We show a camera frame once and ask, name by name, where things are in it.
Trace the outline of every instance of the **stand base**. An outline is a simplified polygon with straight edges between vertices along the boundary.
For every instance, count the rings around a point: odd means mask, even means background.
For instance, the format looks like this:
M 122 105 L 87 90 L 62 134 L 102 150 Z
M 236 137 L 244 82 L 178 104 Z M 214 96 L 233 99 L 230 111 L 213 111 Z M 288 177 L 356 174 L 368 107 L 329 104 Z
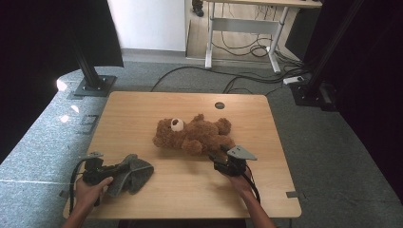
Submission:
M 99 78 L 101 82 L 96 88 L 89 86 L 86 79 L 83 79 L 75 90 L 74 96 L 107 97 L 109 90 L 116 81 L 116 76 L 99 75 Z
M 267 50 L 267 56 L 269 56 L 270 63 L 272 64 L 273 71 L 275 71 L 275 74 L 280 74 L 281 70 L 279 69 L 276 55 L 274 54 L 274 52 L 273 54 L 270 53 L 270 47 L 267 47 L 266 50 Z
M 335 105 L 336 90 L 332 85 L 322 83 L 316 96 L 308 96 L 307 85 L 290 85 L 296 105 L 317 106 L 323 111 L 337 111 Z
M 74 95 L 74 92 L 75 91 L 71 91 L 69 94 L 68 94 L 68 96 L 67 96 L 67 99 L 68 100 L 83 100 L 84 99 L 84 96 L 76 96 L 76 95 Z

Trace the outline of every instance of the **human hand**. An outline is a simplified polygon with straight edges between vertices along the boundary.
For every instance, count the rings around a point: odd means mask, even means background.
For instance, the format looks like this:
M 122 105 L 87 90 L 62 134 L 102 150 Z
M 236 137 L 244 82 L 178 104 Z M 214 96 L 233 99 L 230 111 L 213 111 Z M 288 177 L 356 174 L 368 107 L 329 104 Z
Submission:
M 97 185 L 90 186 L 80 178 L 76 181 L 76 206 L 81 207 L 87 213 L 91 212 L 96 200 L 104 193 L 104 187 L 113 182 L 109 177 Z
M 225 174 L 223 174 L 223 175 L 230 180 L 232 186 L 235 188 L 235 190 L 237 190 L 237 192 L 241 196 L 245 195 L 246 193 L 253 193 L 251 185 L 249 184 L 249 182 L 242 175 L 239 175 L 239 176 L 236 176 L 236 177 L 231 177 L 231 176 L 228 176 L 228 175 L 225 175 Z M 246 169 L 245 175 L 249 179 L 251 178 L 252 174 L 251 174 L 249 169 Z

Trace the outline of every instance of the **brown teddy bear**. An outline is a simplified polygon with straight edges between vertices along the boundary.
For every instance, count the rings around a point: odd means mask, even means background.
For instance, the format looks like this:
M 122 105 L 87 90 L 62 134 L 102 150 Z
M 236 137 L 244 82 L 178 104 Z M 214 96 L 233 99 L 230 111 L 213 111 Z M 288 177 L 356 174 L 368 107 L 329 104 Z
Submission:
M 228 148 L 235 146 L 227 136 L 230 131 L 231 123 L 227 119 L 220 118 L 211 123 L 204 120 L 203 114 L 199 114 L 190 123 L 175 118 L 159 121 L 152 141 L 158 147 L 182 149 L 190 155 L 218 154 L 221 145 Z

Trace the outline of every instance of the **black curtain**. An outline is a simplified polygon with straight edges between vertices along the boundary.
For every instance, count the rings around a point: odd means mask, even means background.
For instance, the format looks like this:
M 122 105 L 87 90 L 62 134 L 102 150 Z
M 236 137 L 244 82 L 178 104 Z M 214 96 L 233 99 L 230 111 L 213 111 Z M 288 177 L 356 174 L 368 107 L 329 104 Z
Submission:
M 79 69 L 71 32 L 94 66 L 123 66 L 106 0 L 3 1 L 1 8 L 0 162 L 51 101 L 56 80 Z
M 347 9 L 338 10 L 345 13 Z M 320 21 L 316 37 L 332 20 L 339 21 L 335 9 L 328 10 L 333 17 Z M 403 3 L 364 0 L 318 77 L 335 87 L 338 111 L 364 143 L 401 201 L 402 41 Z M 323 48 L 322 43 L 311 47 L 311 52 Z
M 326 0 L 321 2 L 322 8 L 303 57 L 303 62 L 310 65 L 314 65 L 319 61 L 320 56 L 336 35 L 337 29 L 340 27 L 349 11 L 349 7 L 354 1 Z

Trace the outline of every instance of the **desk leg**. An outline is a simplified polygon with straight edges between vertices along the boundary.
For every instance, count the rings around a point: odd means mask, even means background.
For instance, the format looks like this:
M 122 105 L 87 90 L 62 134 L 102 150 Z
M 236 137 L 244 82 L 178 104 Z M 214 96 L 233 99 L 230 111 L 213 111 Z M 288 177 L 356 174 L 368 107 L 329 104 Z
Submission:
M 284 27 L 285 18 L 287 17 L 287 13 L 288 13 L 288 7 L 284 7 L 284 11 L 282 12 L 281 19 L 278 22 L 278 28 L 277 28 L 276 34 L 274 35 L 272 45 L 270 46 L 270 48 L 268 50 L 270 62 L 272 63 L 273 70 L 275 71 L 276 74 L 280 74 L 281 70 L 279 69 L 279 66 L 278 66 L 277 58 L 275 55 L 275 50 L 278 45 L 278 40 L 279 40 L 279 36 L 281 35 L 282 28 Z
M 210 16 L 210 24 L 208 27 L 208 43 L 207 50 L 205 52 L 205 68 L 211 68 L 212 64 L 212 55 L 213 55 L 213 22 L 214 22 L 214 11 L 215 11 L 216 3 L 213 2 L 212 13 Z

